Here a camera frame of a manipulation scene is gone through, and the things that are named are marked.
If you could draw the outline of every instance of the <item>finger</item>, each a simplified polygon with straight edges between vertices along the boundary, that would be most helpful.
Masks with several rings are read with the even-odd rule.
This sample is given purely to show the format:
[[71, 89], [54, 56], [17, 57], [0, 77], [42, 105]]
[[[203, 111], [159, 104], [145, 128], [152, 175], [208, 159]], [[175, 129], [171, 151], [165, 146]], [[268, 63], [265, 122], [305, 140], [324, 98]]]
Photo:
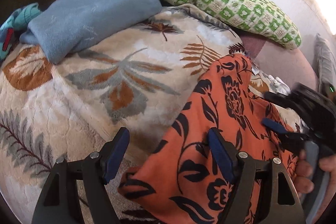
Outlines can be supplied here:
[[314, 184], [308, 178], [296, 177], [294, 186], [297, 192], [308, 194], [314, 189]]
[[320, 216], [323, 214], [323, 212], [329, 205], [330, 201], [334, 197], [335, 193], [336, 193], [336, 166], [334, 166], [334, 169], [330, 172], [330, 179], [329, 179], [327, 191], [325, 193], [325, 197], [322, 201], [322, 204], [316, 213], [313, 223], [315, 223], [320, 218]]
[[295, 173], [300, 177], [308, 177], [313, 173], [313, 168], [307, 161], [300, 160], [296, 165]]
[[299, 160], [305, 160], [306, 159], [306, 150], [302, 149], [299, 154]]
[[323, 171], [331, 172], [336, 169], [336, 155], [322, 158], [319, 161], [319, 166]]

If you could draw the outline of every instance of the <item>orange floral fabric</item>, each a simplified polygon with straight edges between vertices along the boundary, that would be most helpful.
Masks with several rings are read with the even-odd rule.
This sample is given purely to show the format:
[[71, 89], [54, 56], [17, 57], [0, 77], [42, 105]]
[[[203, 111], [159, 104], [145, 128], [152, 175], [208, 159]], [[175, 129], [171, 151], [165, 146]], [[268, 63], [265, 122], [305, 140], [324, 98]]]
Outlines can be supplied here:
[[[142, 167], [124, 174], [119, 192], [165, 223], [216, 223], [232, 185], [209, 150], [212, 127], [254, 159], [279, 157], [293, 176], [297, 157], [281, 147], [261, 120], [271, 118], [292, 129], [275, 106], [248, 89], [250, 78], [251, 63], [241, 54], [215, 61], [153, 154]], [[253, 223], [259, 190], [256, 181], [245, 224]]]

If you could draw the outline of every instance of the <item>orange garment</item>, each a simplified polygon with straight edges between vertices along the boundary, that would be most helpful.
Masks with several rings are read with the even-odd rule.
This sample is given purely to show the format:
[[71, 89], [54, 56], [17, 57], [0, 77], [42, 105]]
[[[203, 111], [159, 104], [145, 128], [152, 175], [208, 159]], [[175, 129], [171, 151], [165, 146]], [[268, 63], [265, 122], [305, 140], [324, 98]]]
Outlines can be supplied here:
[[[157, 149], [142, 167], [126, 172], [119, 192], [165, 223], [216, 223], [232, 190], [212, 159], [207, 133], [220, 130], [226, 141], [254, 159], [279, 157], [293, 176], [297, 157], [261, 125], [265, 117], [287, 126], [275, 106], [248, 88], [251, 62], [241, 54], [215, 61]], [[245, 224], [253, 223], [260, 185], [255, 182]]]

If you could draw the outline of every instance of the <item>teal cloth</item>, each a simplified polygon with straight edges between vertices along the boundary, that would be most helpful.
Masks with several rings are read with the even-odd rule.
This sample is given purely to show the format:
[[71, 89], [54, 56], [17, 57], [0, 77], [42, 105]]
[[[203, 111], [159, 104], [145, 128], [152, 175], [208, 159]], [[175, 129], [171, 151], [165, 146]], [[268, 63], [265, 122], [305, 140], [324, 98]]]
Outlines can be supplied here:
[[15, 10], [10, 17], [0, 27], [0, 61], [3, 61], [8, 55], [12, 45], [8, 45], [6, 50], [3, 50], [4, 42], [7, 37], [8, 29], [14, 31], [24, 31], [28, 27], [28, 23], [35, 17], [41, 14], [38, 8], [38, 3], [32, 3], [26, 7]]

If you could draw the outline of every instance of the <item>folded blue blanket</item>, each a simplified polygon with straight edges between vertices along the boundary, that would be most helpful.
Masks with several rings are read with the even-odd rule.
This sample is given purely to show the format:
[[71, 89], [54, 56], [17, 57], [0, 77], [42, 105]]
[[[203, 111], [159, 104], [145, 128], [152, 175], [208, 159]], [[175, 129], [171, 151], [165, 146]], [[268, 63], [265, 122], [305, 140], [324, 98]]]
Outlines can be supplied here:
[[21, 43], [40, 45], [49, 62], [91, 47], [162, 9], [159, 0], [57, 0], [28, 24]]

